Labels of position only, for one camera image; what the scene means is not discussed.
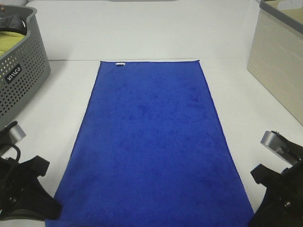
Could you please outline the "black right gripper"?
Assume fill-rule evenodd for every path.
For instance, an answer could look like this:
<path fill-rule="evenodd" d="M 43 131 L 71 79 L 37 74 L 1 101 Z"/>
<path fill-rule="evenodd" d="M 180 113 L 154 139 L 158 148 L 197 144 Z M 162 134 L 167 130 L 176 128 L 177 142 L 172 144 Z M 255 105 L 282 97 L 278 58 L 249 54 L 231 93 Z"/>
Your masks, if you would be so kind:
<path fill-rule="evenodd" d="M 303 225 L 303 158 L 277 173 L 260 164 L 251 171 L 257 184 L 266 187 L 262 203 L 249 227 L 301 227 Z"/>

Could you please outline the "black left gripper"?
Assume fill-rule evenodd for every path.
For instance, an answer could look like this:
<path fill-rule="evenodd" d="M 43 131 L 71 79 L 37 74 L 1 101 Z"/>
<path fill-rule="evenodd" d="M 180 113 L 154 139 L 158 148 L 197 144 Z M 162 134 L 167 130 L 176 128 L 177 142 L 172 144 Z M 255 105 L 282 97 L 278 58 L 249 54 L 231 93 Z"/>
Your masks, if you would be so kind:
<path fill-rule="evenodd" d="M 57 219 L 62 206 L 38 181 L 48 167 L 49 162 L 39 156 L 21 164 L 16 159 L 1 159 L 0 213 L 14 214 L 17 219 Z"/>

